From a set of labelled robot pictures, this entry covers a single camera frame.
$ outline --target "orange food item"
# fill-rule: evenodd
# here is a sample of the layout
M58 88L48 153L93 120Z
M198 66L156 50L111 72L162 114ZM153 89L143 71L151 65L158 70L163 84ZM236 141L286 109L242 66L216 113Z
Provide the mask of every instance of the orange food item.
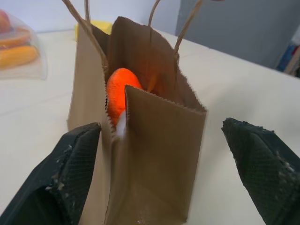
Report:
M0 70L29 63L37 57L38 51L29 45L0 50Z
M0 9L0 33L10 31L10 21L8 15Z
M108 95L108 114L116 127L125 106L125 85L142 89L139 80L129 69L117 69L108 79L106 91Z
M26 42L28 42L31 38L30 31L22 28L22 27L16 27L15 33L12 32L5 38L0 38L0 48L10 48L15 45L23 45Z

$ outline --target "grey wall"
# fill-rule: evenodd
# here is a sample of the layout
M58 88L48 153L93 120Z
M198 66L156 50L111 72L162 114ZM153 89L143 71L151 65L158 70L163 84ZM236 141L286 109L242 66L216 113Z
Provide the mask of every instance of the grey wall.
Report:
M178 34L197 0L181 0ZM300 24L300 0L206 0L185 38L274 68Z

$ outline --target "paper bag handle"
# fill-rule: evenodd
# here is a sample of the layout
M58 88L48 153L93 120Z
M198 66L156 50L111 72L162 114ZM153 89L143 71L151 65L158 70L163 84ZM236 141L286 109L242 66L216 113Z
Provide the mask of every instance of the paper bag handle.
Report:
M156 9L156 7L158 6L160 0L156 0L155 3L154 3L154 6L151 10L151 13L150 13L150 17L149 17L149 22L148 22L148 26L151 26L151 22L152 22L152 18L153 18L153 15L154 15L154 11ZM197 3L195 4L194 6L194 9L192 10L192 12L190 13L190 15L188 16L187 20L186 20L186 23L184 24L180 34L178 35L178 38L177 38L177 42L175 44L175 47L174 47L174 54L175 54L175 59L176 61L178 61L178 58L179 58L179 55L178 55L178 50L179 50L179 46L183 40L183 37L184 35L186 34L187 30L188 30L188 27L192 21L192 19L194 18L195 14L197 13L199 7L202 5L203 3L203 0L198 0Z
M86 32L87 36L90 38L91 42L93 43L94 47L96 48L97 52L100 54L102 59L102 67L104 74L107 74L108 72L108 61L107 58L98 44L95 36L93 35L91 24L90 24L90 13L89 13L89 0L84 0L84 8L85 8L85 18L86 20L82 19L82 17L79 15L79 13L76 11L70 0L62 0L72 16L77 20L77 22L82 26L84 31Z

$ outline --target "twisted paper handle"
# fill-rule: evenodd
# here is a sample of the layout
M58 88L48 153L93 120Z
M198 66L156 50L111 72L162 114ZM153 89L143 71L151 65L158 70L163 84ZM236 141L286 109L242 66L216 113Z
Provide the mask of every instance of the twisted paper handle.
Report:
M149 21L148 21L148 26L151 26L151 22L152 22L152 18L153 18L153 15L154 15L154 12L155 12L155 9L156 7L158 6L160 0L156 0L155 3L154 3L154 6L151 10L151 13L150 13L150 17L149 17ZM177 38L177 42L176 42L176 45L174 47L174 55L175 55L175 58L176 60L178 60L178 57L179 55L177 54L178 53L178 50L179 50L179 46L183 40L183 37L184 35L186 34L187 30L188 30L188 27L192 21L192 19L194 18L195 14L197 13L198 9L200 8L200 6L202 5L203 3L203 0L198 0L197 3L195 4L194 6L194 9L192 10L192 12L190 13L190 15L188 16L188 19L186 20L180 34L178 35L178 38Z
M82 26L82 28L86 32L87 36L90 38L91 42L95 46L96 50L99 52L99 54L101 56L101 59L102 59L103 71L104 71L104 74L106 74L108 72L108 61L107 61L107 58L106 58L103 50L101 49L100 45L98 44L95 36L93 35L92 29L91 29L90 13L89 13L89 0L85 0L85 2L84 2L85 3L84 6L85 6L85 18L86 18L86 21L81 18L81 16L76 11L76 9L74 8L74 6L70 2L70 0L62 0L62 1L65 3L66 7L68 8L68 10L72 14L72 16Z
M152 22L152 18L154 15L154 11L156 9L156 7L158 6L160 0L156 0L154 3L154 6L151 10L150 16L149 16L149 21L148 21L148 26L151 26L151 22ZM192 12L190 13L190 15L188 16L187 21L185 22L180 34L178 35L175 47L174 47L174 71L177 74L177 65L179 63L179 54L178 54L178 50L179 50L179 46L183 40L184 35L186 34L188 27L192 21L192 19L194 18L195 14L197 13L198 9L200 8L200 6L202 5L203 0L198 0L197 3L194 6L194 9L192 10ZM151 41L152 41L152 30L150 30L150 46L151 46ZM158 81L158 77L159 75L153 75L150 79L147 91L151 92L156 84L156 82Z

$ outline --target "white wall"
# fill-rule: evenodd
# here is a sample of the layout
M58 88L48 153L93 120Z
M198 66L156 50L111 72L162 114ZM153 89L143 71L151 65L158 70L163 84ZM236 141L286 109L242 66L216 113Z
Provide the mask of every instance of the white wall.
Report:
M84 15L83 0L71 0ZM90 0L92 19L114 22L117 16L147 24L155 0ZM67 30L75 25L61 0L0 0L0 8L18 17L37 32ZM152 26L175 33L180 0L162 0L156 9Z

